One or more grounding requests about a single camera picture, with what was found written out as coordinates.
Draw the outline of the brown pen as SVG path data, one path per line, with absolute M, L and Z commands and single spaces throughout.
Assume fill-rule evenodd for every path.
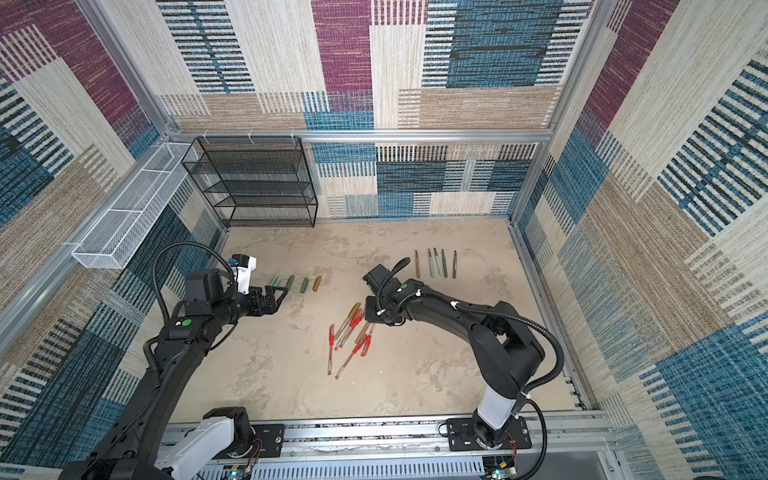
M 339 328 L 336 330 L 336 332 L 335 332 L 335 339 L 336 339 L 336 340 L 338 340 L 338 339 L 340 339 L 340 338 L 341 338 L 341 336 L 342 336 L 342 334 L 343 334 L 344 330 L 346 329 L 346 327 L 347 327 L 347 326 L 350 324 L 350 322 L 351 322 L 351 321 L 353 320 L 353 318 L 355 317 L 355 314 L 356 314 L 356 313 L 357 313 L 357 311 L 359 310 L 359 308 L 360 308 L 360 305 L 361 305 L 361 303 L 360 303 L 360 302 L 357 302 L 357 303 L 355 303 L 355 304 L 353 305 L 353 307 L 350 309 L 350 311 L 349 311 L 349 313 L 348 313 L 348 315 L 347 315 L 346 319 L 345 319 L 345 320 L 342 322 L 341 326 L 340 326 L 340 327 L 339 327 Z
M 368 330 L 370 329 L 370 327 L 371 327 L 371 323 L 370 322 L 365 322 L 364 327 L 362 328 L 362 330 L 360 331 L 360 333 L 356 337 L 356 340 L 355 340 L 355 344 L 356 345 L 361 344 L 365 340 L 365 338 L 367 336 L 367 333 L 368 333 Z

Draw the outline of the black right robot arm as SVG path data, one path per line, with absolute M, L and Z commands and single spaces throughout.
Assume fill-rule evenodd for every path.
M 546 357 L 531 322 L 506 302 L 493 307 L 461 302 L 419 280 L 401 282 L 381 264 L 363 282 L 372 292 L 365 303 L 367 321 L 391 327 L 422 322 L 470 345 L 486 384 L 473 413 L 476 443 L 486 449 L 504 443 L 510 420 L 526 399 L 525 387 Z

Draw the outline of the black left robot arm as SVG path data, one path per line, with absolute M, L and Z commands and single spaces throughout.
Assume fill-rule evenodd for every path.
M 222 407 L 168 453 L 159 449 L 171 414 L 205 357 L 224 341 L 222 331 L 243 317 L 276 313 L 285 287 L 238 288 L 219 269 L 191 274 L 185 295 L 160 333 L 144 347 L 148 368 L 134 394 L 88 458 L 67 464 L 63 479 L 193 479 L 219 454 L 239 459 L 256 452 L 256 433 L 243 407 Z

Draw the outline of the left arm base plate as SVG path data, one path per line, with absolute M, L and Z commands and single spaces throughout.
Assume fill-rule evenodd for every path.
M 282 453 L 285 425 L 278 423 L 252 424 L 245 444 L 231 451 L 222 451 L 215 460 L 249 460 L 279 458 Z

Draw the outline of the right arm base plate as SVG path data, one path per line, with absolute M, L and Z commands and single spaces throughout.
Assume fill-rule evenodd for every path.
M 524 418 L 511 417 L 502 428 L 494 429 L 479 417 L 449 418 L 445 422 L 451 451 L 530 449 L 532 441 Z

